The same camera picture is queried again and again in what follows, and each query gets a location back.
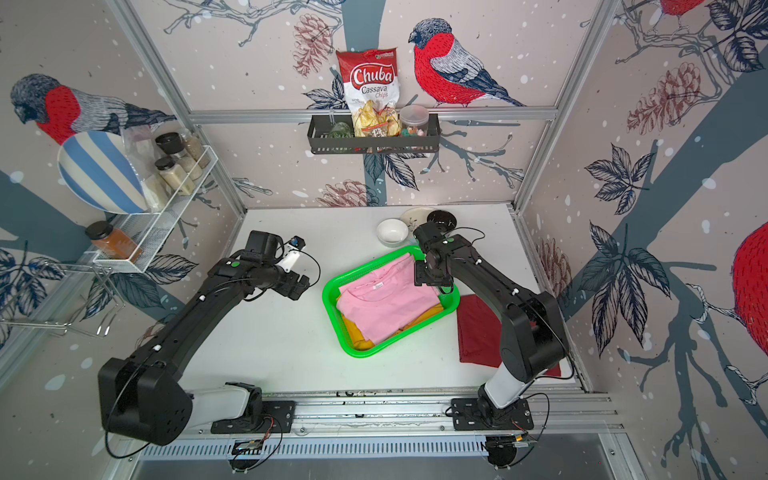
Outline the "yellow t-shirt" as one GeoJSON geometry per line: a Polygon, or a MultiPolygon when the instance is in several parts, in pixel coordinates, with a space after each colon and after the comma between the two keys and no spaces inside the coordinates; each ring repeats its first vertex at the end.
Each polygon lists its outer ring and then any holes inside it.
{"type": "MultiPolygon", "coordinates": [[[[398,329],[395,333],[391,334],[391,336],[399,335],[406,330],[414,328],[415,326],[425,322],[426,320],[431,319],[432,317],[438,315],[443,311],[444,311],[443,306],[441,304],[437,304],[432,308],[430,308],[429,310],[425,311],[423,314],[421,314],[419,317],[417,317],[415,320],[413,320],[409,324],[403,326],[401,329],[398,329]]],[[[366,351],[366,350],[370,350],[376,345],[375,342],[368,340],[363,335],[363,333],[360,331],[360,329],[357,327],[357,325],[354,322],[347,319],[346,317],[342,317],[342,320],[355,350],[366,351]]]]}

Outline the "pink t-shirt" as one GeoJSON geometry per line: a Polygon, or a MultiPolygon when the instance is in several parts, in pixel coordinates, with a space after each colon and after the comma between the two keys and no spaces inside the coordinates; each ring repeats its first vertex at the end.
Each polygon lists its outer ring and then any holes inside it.
{"type": "Polygon", "coordinates": [[[440,303],[437,290],[414,284],[411,254],[374,269],[340,287],[336,308],[376,345],[440,303]]]}

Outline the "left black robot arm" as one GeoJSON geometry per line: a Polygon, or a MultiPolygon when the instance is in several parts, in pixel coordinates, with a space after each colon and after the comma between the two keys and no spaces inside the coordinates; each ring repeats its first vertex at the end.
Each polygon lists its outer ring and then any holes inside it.
{"type": "Polygon", "coordinates": [[[240,303],[268,291],[300,299],[311,282],[293,267],[305,245],[298,236],[283,240],[276,234],[251,231],[245,247],[214,264],[172,321],[128,358],[109,359],[98,372],[105,433],[164,446],[184,430],[205,424],[227,433],[272,426],[256,386],[227,382],[218,388],[186,391],[179,381],[207,337],[240,303]]]}

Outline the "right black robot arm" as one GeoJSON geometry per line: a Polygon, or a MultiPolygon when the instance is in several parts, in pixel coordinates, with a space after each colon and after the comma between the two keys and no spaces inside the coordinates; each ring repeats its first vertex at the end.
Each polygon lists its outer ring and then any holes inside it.
{"type": "Polygon", "coordinates": [[[546,371],[570,357],[565,322],[555,297],[535,293],[514,282],[485,260],[461,235],[448,236],[433,222],[414,231],[422,260],[414,267],[414,284],[466,285],[496,315],[501,325],[501,365],[479,389],[479,398],[494,410],[505,409],[546,371]]]}

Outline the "green plastic basket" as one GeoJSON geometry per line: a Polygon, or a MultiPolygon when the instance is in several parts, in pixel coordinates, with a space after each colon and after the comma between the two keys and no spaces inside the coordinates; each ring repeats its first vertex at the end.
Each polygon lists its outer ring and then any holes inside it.
{"type": "Polygon", "coordinates": [[[432,317],[429,320],[426,320],[425,322],[415,326],[414,328],[411,328],[409,330],[404,331],[403,333],[399,335],[395,335],[388,340],[374,346],[370,350],[366,351],[358,351],[353,348],[351,339],[349,337],[349,334],[346,330],[346,328],[343,326],[341,313],[336,308],[336,302],[340,296],[340,287],[348,284],[354,280],[357,280],[361,278],[362,276],[370,273],[376,268],[379,268],[398,257],[405,255],[405,254],[411,254],[415,261],[416,260],[423,260],[424,254],[419,250],[416,246],[407,246],[404,248],[400,248],[398,250],[395,250],[391,253],[388,253],[382,257],[379,257],[375,260],[372,260],[362,266],[359,266],[345,274],[342,274],[340,276],[337,276],[333,278],[332,280],[328,281],[326,285],[323,288],[322,293],[322,301],[324,304],[324,307],[326,309],[328,318],[331,322],[331,326],[334,330],[334,333],[336,334],[337,340],[339,345],[341,346],[342,350],[349,356],[353,358],[367,358],[371,357],[380,351],[384,350],[385,348],[393,345],[394,343],[403,340],[407,338],[407,336],[412,335],[416,333],[417,331],[425,328],[426,326],[442,319],[443,317],[454,313],[460,303],[460,294],[457,289],[452,288],[448,291],[441,290],[439,288],[433,287],[437,290],[437,293],[439,295],[440,303],[444,308],[444,311],[439,313],[438,315],[432,317]]]}

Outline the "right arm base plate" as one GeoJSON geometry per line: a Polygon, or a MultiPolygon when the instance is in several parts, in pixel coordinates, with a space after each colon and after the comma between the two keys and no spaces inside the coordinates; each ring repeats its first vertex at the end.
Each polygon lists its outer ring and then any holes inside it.
{"type": "Polygon", "coordinates": [[[445,414],[456,431],[529,431],[534,428],[529,404],[522,399],[500,409],[482,398],[454,398],[445,414]]]}

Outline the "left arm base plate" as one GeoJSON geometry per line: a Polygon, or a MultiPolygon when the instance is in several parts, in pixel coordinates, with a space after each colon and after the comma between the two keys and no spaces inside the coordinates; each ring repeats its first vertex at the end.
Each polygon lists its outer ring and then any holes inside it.
{"type": "Polygon", "coordinates": [[[296,406],[295,401],[257,400],[249,404],[241,416],[213,422],[211,433],[218,435],[266,433],[269,428],[272,428],[273,432],[289,433],[296,406]]]}

